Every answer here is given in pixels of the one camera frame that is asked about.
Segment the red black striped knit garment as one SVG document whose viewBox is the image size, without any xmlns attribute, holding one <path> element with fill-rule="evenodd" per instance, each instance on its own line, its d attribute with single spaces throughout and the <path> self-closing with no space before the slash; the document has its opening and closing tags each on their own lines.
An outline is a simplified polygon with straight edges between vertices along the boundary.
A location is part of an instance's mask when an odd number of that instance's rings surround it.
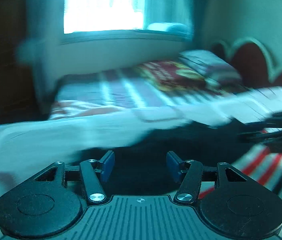
<svg viewBox="0 0 282 240">
<path fill-rule="evenodd" d="M 217 127 L 193 121 L 154 129 L 135 143 L 115 147 L 116 164 L 106 193 L 154 195 L 176 191 L 165 162 L 167 152 L 174 151 L 181 159 L 199 161 L 204 166 L 229 163 L 282 199 L 282 153 L 273 153 L 262 143 L 238 142 L 243 125 L 236 119 Z"/>
</svg>

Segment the bright window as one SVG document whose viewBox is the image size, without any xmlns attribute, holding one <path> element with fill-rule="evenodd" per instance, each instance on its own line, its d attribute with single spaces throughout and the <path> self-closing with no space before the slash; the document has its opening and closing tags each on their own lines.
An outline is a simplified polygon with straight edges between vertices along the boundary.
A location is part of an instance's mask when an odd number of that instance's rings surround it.
<svg viewBox="0 0 282 240">
<path fill-rule="evenodd" d="M 144 29 L 145 0 L 64 0 L 64 34 Z"/>
</svg>

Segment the red scalloped headboard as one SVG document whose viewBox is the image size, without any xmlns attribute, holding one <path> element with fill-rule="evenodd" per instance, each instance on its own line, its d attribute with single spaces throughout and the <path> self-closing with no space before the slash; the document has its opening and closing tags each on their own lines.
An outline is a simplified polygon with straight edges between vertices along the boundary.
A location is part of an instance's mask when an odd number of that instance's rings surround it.
<svg viewBox="0 0 282 240">
<path fill-rule="evenodd" d="M 276 64 L 274 56 L 256 38 L 239 38 L 233 44 L 215 40 L 209 49 L 239 72 L 246 87 L 282 87 L 282 64 Z"/>
</svg>

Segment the white patterned bed sheet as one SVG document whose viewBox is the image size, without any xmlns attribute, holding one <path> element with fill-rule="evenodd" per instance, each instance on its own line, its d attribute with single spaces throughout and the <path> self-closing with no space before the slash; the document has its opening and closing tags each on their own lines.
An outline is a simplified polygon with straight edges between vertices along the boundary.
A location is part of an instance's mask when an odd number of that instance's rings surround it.
<svg viewBox="0 0 282 240">
<path fill-rule="evenodd" d="M 78 161 L 81 150 L 126 146 L 153 129 L 190 121 L 215 126 L 236 118 L 248 123 L 280 111 L 282 87 L 273 87 L 197 105 L 0 125 L 0 196 L 55 161 Z"/>
</svg>

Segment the dark wooden wardrobe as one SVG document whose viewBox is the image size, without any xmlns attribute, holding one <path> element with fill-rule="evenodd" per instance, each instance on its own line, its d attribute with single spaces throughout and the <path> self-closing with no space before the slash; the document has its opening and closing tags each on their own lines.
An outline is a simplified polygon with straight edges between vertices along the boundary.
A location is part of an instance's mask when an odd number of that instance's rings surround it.
<svg viewBox="0 0 282 240">
<path fill-rule="evenodd" d="M 0 0 L 0 123 L 21 121 L 39 111 L 31 65 L 17 57 L 26 23 L 26 0 Z"/>
</svg>

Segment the right teal curtain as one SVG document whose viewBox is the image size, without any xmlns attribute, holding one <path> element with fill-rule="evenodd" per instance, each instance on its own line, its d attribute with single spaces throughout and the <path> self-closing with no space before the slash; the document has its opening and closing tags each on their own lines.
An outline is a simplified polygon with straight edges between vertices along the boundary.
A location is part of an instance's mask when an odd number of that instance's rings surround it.
<svg viewBox="0 0 282 240">
<path fill-rule="evenodd" d="M 208 0 L 189 0 L 192 39 L 195 46 L 200 46 L 203 40 L 203 26 Z"/>
</svg>

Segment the striped purple bed sheet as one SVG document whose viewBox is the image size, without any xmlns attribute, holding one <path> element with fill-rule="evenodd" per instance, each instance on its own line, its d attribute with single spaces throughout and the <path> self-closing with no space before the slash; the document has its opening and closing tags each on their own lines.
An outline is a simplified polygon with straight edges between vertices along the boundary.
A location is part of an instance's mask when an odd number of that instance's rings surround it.
<svg viewBox="0 0 282 240">
<path fill-rule="evenodd" d="M 66 75 L 58 82 L 49 119 L 109 113 L 129 108 L 177 106 L 178 94 L 162 92 L 132 68 Z"/>
</svg>

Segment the left grey curtain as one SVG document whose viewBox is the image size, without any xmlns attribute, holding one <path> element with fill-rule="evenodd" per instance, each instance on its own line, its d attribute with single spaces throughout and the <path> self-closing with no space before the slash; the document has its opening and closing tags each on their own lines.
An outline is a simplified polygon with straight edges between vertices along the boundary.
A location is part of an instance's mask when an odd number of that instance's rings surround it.
<svg viewBox="0 0 282 240">
<path fill-rule="evenodd" d="M 39 109 L 49 112 L 54 84 L 50 70 L 51 49 L 60 34 L 63 0 L 26 0 L 26 35 L 16 49 L 17 62 L 30 66 Z"/>
</svg>

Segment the striped grey pillow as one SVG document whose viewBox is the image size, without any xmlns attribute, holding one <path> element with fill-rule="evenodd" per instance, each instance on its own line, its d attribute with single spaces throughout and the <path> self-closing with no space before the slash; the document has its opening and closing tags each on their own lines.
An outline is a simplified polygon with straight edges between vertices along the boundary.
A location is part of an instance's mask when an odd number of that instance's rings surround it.
<svg viewBox="0 0 282 240">
<path fill-rule="evenodd" d="M 239 72 L 211 51 L 182 51 L 179 53 L 178 59 L 202 75 L 211 85 L 222 87 L 242 83 Z"/>
</svg>

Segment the red yellow patterned blanket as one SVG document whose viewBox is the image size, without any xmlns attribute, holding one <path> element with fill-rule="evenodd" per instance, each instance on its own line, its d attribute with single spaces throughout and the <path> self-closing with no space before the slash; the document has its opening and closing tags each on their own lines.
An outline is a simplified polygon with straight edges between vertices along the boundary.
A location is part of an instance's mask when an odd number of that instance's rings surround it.
<svg viewBox="0 0 282 240">
<path fill-rule="evenodd" d="M 217 87 L 208 84 L 207 78 L 177 61 L 149 61 L 134 67 L 134 70 L 153 87 L 163 92 L 218 91 Z"/>
</svg>

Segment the light bundle on windowsill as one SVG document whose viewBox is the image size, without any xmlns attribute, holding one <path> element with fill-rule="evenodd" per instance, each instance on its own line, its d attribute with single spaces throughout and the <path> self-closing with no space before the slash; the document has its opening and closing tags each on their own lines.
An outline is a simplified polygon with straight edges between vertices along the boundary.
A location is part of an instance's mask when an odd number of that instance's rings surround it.
<svg viewBox="0 0 282 240">
<path fill-rule="evenodd" d="M 189 28 L 181 23 L 151 23 L 147 27 L 148 30 L 168 32 L 173 34 L 186 34 L 189 32 Z"/>
</svg>

